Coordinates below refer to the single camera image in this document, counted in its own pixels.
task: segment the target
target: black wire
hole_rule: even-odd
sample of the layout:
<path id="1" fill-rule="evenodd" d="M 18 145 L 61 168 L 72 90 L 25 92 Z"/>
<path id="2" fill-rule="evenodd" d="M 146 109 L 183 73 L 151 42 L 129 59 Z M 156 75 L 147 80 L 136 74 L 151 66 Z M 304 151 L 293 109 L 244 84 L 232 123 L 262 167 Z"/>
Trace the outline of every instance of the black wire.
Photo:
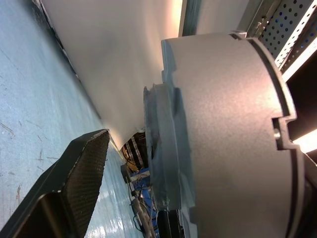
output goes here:
<path id="1" fill-rule="evenodd" d="M 132 164 L 132 165 L 134 165 L 134 166 L 137 167 L 137 165 L 136 165 L 136 164 L 133 164 L 131 161 L 129 161 L 129 160 L 126 160 L 126 161 L 127 161 L 127 163 L 130 163 L 130 164 Z"/>
<path id="2" fill-rule="evenodd" d="M 151 210 L 151 206 L 149 206 L 148 204 L 146 204 L 145 200 L 144 199 L 139 199 L 140 203 L 145 206 L 146 208 L 148 208 L 149 210 Z"/>
<path id="3" fill-rule="evenodd" d="M 132 190 L 132 189 L 130 187 L 130 183 L 128 182 L 128 178 L 126 181 L 127 181 L 127 185 L 128 185 L 128 194 L 129 194 L 130 203 L 132 204 L 132 199 L 131 199 L 131 195 L 130 195 L 130 190 Z"/>
<path id="4" fill-rule="evenodd" d="M 140 232 L 143 233 L 143 230 L 141 230 L 141 229 L 139 229 L 139 228 L 137 227 L 137 223 L 136 223 L 135 220 L 134 220 L 134 218 L 136 218 L 136 216 L 137 216 L 137 214 L 135 214 L 134 217 L 133 217 L 134 226 L 135 226 L 135 228 L 136 228 L 138 231 L 140 231 Z"/>
<path id="5" fill-rule="evenodd" d="M 148 212 L 148 205 L 146 205 L 145 203 L 143 203 L 143 201 L 141 201 L 141 200 L 139 200 L 140 201 L 140 204 L 143 206 L 143 207 L 145 207 L 145 210 L 147 211 L 147 214 L 148 214 L 148 216 L 150 216 L 149 215 L 149 212 Z"/>
<path id="6" fill-rule="evenodd" d="M 148 177 L 148 175 L 145 175 L 145 174 L 141 173 L 141 170 L 139 171 L 139 173 L 137 174 L 137 176 L 138 176 L 138 178 L 137 178 L 137 180 L 136 180 L 136 183 L 138 183 L 138 182 L 142 179 L 142 176 L 143 176 L 143 178 Z"/>

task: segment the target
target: floor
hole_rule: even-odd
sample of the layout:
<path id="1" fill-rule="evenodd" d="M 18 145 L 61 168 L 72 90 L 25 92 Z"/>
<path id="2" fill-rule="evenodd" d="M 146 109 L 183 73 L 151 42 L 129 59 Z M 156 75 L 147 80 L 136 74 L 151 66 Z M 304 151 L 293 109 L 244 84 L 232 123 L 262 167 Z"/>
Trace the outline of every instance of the floor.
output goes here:
<path id="1" fill-rule="evenodd" d="M 0 229 L 68 143 L 103 128 L 31 0 L 0 0 Z M 141 237 L 109 145 L 88 237 Z"/>

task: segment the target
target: cable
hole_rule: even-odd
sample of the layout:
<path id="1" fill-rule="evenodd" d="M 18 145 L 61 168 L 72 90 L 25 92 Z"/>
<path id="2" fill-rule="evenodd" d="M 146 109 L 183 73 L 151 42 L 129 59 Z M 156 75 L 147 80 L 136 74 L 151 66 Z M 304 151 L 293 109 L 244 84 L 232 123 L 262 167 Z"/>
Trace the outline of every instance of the cable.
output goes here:
<path id="1" fill-rule="evenodd" d="M 145 207 L 145 210 L 147 211 L 147 214 L 149 214 L 148 213 L 148 206 L 146 205 L 146 204 L 144 204 L 141 200 L 139 200 L 139 202 L 140 202 L 140 204 L 142 205 L 142 206 L 144 206 Z"/>
<path id="2" fill-rule="evenodd" d="M 141 185 L 141 189 L 140 189 L 140 192 L 139 192 L 138 200 L 140 200 L 140 198 L 141 198 L 142 190 L 143 190 L 143 184 Z"/>
<path id="3" fill-rule="evenodd" d="M 129 160 L 126 160 L 126 162 L 127 163 L 130 163 L 130 164 L 132 164 L 132 165 L 134 165 L 134 166 L 136 166 L 137 167 L 137 165 L 136 164 L 133 164 L 131 161 L 129 161 Z"/>
<path id="4" fill-rule="evenodd" d="M 136 216 L 137 216 L 137 215 L 138 215 L 138 213 L 137 213 L 137 214 L 135 214 L 135 215 L 134 215 L 134 217 L 133 217 L 133 219 L 132 219 L 132 220 L 133 220 L 133 222 L 134 222 L 134 226 L 135 226 L 135 228 L 136 228 L 138 231 L 140 231 L 140 232 L 144 233 L 144 232 L 143 232 L 143 230 L 141 230 L 141 229 L 139 229 L 139 228 L 137 227 L 137 223 L 136 223 L 136 222 L 135 222 L 135 220 L 134 220 L 134 218 L 136 218 Z"/>
<path id="5" fill-rule="evenodd" d="M 148 175 L 142 174 L 141 171 L 139 171 L 139 175 L 138 175 L 138 178 L 136 180 L 136 183 L 138 183 L 140 181 L 141 177 L 146 178 L 146 177 L 148 177 Z"/>
<path id="6" fill-rule="evenodd" d="M 152 201 L 154 209 L 155 209 L 155 220 L 158 223 L 158 208 L 157 208 L 157 206 L 156 206 L 156 204 L 154 203 L 154 200 L 153 200 L 152 185 L 150 186 L 150 189 L 151 189 L 151 195 L 152 195 L 151 201 Z"/>
<path id="7" fill-rule="evenodd" d="M 130 199 L 130 204 L 132 204 L 132 199 L 131 199 L 131 195 L 130 195 L 130 183 L 128 182 L 128 178 L 127 178 L 127 185 L 128 185 L 128 194 L 129 194 L 129 199 Z"/>
<path id="8" fill-rule="evenodd" d="M 148 205 L 148 204 L 146 204 L 145 202 L 143 202 L 142 200 L 139 200 L 140 201 L 140 203 L 148 210 L 150 210 L 151 209 L 151 207 Z"/>
<path id="9" fill-rule="evenodd" d="M 152 226 L 152 215 L 153 215 L 153 202 L 152 202 L 152 199 L 153 199 L 153 190 L 151 189 L 151 215 L 150 215 L 150 220 L 149 220 L 150 229 L 153 228 L 153 226 Z"/>

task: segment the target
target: light fixture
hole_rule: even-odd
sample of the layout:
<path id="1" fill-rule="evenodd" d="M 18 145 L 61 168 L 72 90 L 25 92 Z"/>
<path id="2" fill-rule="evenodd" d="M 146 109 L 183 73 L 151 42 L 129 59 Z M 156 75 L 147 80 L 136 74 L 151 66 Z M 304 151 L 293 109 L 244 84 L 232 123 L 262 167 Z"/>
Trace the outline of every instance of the light fixture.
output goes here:
<path id="1" fill-rule="evenodd" d="M 317 149 L 317 129 L 294 140 L 293 143 L 300 145 L 301 151 L 303 153 L 308 153 L 310 151 L 316 150 Z"/>

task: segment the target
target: gray textured surface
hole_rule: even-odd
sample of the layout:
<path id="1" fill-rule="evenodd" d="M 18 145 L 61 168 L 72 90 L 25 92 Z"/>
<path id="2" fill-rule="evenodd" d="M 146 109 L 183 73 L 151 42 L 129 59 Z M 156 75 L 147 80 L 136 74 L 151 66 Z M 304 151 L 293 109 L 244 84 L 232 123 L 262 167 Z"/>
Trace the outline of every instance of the gray textured surface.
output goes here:
<path id="1" fill-rule="evenodd" d="M 289 141 L 285 123 L 295 118 L 295 109 L 273 58 L 253 42 L 257 48 L 212 34 L 162 44 L 171 110 L 179 111 L 179 88 L 186 112 L 196 194 L 190 218 L 199 237 L 285 237 L 292 176 L 298 180 L 295 227 L 300 216 L 303 163 L 298 156 L 297 177 L 289 149 L 292 155 L 300 150 Z M 281 118 L 278 141 L 274 118 Z"/>
<path id="2" fill-rule="evenodd" d="M 0 229 L 68 143 L 103 128 L 30 0 L 0 1 Z M 113 146 L 89 237 L 139 237 Z"/>

